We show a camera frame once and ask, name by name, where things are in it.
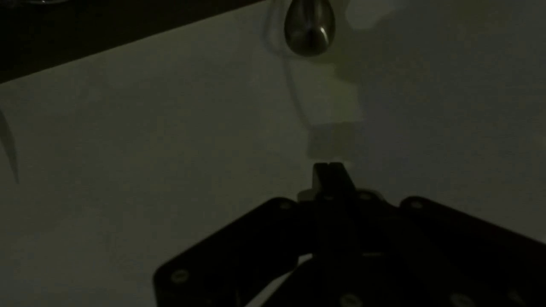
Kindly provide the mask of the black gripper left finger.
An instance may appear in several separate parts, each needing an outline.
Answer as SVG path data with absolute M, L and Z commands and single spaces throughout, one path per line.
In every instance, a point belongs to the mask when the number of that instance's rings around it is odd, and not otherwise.
M 263 307 L 335 307 L 320 260 L 333 166 L 316 164 L 311 197 L 272 198 L 154 274 L 158 307 L 245 307 L 282 275 Z

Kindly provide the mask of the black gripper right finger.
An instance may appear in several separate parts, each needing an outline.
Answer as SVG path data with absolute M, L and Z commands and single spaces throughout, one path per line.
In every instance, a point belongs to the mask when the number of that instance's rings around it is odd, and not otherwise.
M 393 207 L 328 166 L 328 272 L 362 307 L 546 307 L 545 246 L 412 197 Z

